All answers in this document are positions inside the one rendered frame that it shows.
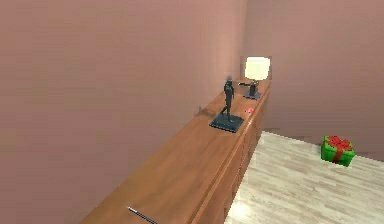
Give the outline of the thin dark pen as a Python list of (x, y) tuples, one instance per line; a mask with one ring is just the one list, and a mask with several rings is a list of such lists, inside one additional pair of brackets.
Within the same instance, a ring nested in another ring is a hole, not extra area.
[(126, 206), (126, 208), (132, 212), (133, 214), (137, 215), (138, 217), (144, 219), (145, 221), (149, 222), (150, 224), (158, 224), (155, 220), (149, 218), (148, 216), (142, 214), (141, 212), (137, 211), (136, 209), (130, 207), (130, 206)]

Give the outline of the green gift box red ribbon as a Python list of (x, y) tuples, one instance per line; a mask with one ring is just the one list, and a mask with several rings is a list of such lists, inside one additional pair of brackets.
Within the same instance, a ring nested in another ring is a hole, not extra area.
[(325, 136), (321, 144), (321, 159), (348, 167), (355, 156), (353, 144), (338, 136)]

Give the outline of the dark figure statue on base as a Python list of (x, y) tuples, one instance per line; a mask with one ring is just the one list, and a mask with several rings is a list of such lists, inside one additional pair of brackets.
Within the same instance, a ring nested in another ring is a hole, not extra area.
[(243, 119), (231, 113), (232, 101), (235, 96), (233, 80), (230, 76), (227, 77), (223, 87), (225, 94), (225, 106), (219, 114), (210, 123), (211, 127), (236, 133), (243, 123)]

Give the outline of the long brown wooden sideboard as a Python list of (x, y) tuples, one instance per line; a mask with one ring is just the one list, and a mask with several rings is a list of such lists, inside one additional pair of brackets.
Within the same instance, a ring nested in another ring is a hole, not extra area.
[(232, 111), (244, 119), (236, 133), (209, 126), (223, 107), (225, 95), (217, 96), (80, 224), (149, 224), (126, 206), (158, 224), (224, 224), (261, 137), (270, 90), (262, 81), (261, 98), (249, 100), (236, 89)]

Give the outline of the white shade table lamp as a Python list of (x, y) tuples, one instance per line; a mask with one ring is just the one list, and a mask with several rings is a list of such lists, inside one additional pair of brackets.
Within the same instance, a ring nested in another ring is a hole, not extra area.
[(271, 60), (267, 57), (248, 57), (245, 63), (244, 75), (248, 82), (239, 82), (239, 86), (249, 88), (245, 98), (258, 99), (261, 93), (258, 91), (259, 83), (266, 80), (270, 70)]

